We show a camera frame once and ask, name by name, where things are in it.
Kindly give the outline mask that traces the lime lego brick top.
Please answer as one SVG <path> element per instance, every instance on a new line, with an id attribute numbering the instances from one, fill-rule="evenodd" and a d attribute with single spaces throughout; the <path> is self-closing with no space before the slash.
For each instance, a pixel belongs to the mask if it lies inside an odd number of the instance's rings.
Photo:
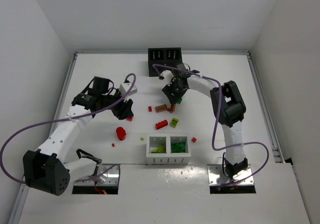
<path id="1" fill-rule="evenodd" d="M 156 149 L 156 153 L 166 153 L 166 147 L 163 145 L 160 145 Z"/>

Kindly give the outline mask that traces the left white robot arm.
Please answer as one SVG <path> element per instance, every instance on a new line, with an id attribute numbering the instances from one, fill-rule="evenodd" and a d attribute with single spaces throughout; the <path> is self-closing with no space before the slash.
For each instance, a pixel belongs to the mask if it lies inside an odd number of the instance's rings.
<path id="1" fill-rule="evenodd" d="M 93 77 L 74 97 L 65 118 L 59 121 L 48 139 L 37 150 L 24 154 L 26 186 L 60 196 L 70 183 L 100 177 L 101 159 L 78 150 L 78 160 L 66 163 L 67 153 L 98 113 L 111 110 L 118 120 L 133 117 L 133 101 L 128 96 L 136 92 L 135 80 L 125 79 L 116 89 L 110 79 Z"/>

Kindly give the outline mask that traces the red oval lego piece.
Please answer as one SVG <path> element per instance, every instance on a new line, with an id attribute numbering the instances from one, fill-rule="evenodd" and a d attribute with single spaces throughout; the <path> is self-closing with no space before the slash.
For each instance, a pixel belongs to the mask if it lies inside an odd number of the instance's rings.
<path id="1" fill-rule="evenodd" d="M 126 131 L 123 127 L 118 127 L 116 129 L 116 135 L 117 135 L 118 140 L 123 141 L 126 139 L 127 134 L 126 134 Z"/>

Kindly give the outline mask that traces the dark green lego brick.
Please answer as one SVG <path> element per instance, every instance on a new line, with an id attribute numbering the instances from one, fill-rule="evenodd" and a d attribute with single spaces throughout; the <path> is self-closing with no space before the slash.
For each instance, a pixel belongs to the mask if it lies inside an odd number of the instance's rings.
<path id="1" fill-rule="evenodd" d="M 171 145 L 171 151 L 172 153 L 185 153 L 185 147 L 186 145 L 184 143 L 179 144 L 172 144 Z"/>

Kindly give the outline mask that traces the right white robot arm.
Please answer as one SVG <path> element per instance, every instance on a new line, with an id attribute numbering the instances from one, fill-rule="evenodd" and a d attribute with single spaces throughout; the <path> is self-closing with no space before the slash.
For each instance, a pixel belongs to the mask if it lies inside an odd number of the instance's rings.
<path id="1" fill-rule="evenodd" d="M 240 171 L 248 167 L 248 160 L 243 149 L 242 121 L 246 106 L 234 81 L 221 85 L 199 71 L 187 71 L 173 67 L 166 67 L 159 75 L 167 84 L 162 91 L 174 105 L 187 90 L 198 91 L 211 99 L 217 124 L 221 125 L 225 147 L 214 150 L 225 150 L 223 157 L 223 175 L 231 180 Z"/>

